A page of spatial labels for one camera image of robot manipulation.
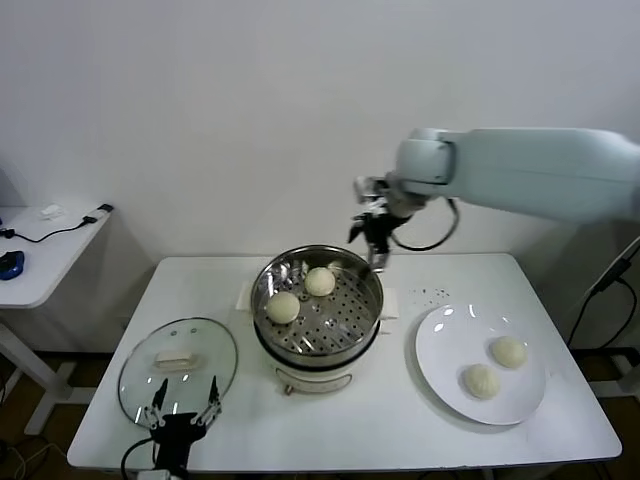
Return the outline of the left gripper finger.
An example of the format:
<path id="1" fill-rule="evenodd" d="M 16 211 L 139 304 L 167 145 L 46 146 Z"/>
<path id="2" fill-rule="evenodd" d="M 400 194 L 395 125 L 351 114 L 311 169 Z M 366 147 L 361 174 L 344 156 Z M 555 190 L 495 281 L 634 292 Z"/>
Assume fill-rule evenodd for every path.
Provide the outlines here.
<path id="1" fill-rule="evenodd" d="M 217 384 L 217 377 L 214 376 L 211 382 L 211 387 L 209 390 L 208 403 L 205 409 L 196 415 L 195 419 L 192 421 L 194 425 L 208 425 L 221 412 L 221 401 L 220 401 L 220 393 Z"/>
<path id="2" fill-rule="evenodd" d="M 144 418 L 149 429 L 158 429 L 165 425 L 162 418 L 162 406 L 168 389 L 168 379 L 165 378 L 159 389 L 155 392 L 150 406 L 143 409 Z"/>

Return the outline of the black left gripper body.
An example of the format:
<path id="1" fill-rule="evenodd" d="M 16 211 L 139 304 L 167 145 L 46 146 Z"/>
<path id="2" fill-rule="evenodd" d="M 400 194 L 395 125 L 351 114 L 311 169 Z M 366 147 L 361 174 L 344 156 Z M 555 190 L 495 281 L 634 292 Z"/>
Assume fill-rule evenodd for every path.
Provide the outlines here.
<path id="1" fill-rule="evenodd" d="M 206 426 L 196 419 L 196 413 L 164 415 L 162 425 L 153 426 L 150 435 L 158 451 L 155 470 L 186 470 L 191 446 L 203 439 Z"/>

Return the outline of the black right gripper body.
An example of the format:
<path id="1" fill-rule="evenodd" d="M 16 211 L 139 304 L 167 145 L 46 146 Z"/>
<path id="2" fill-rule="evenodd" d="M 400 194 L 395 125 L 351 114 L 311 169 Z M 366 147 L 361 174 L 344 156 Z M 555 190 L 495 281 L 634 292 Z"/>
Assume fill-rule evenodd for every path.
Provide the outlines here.
<path id="1" fill-rule="evenodd" d="M 371 247 L 389 249 L 389 238 L 393 231 L 400 226 L 400 218 L 390 213 L 378 215 L 362 213 L 355 217 L 355 222 L 364 224 L 362 234 L 369 249 Z"/>

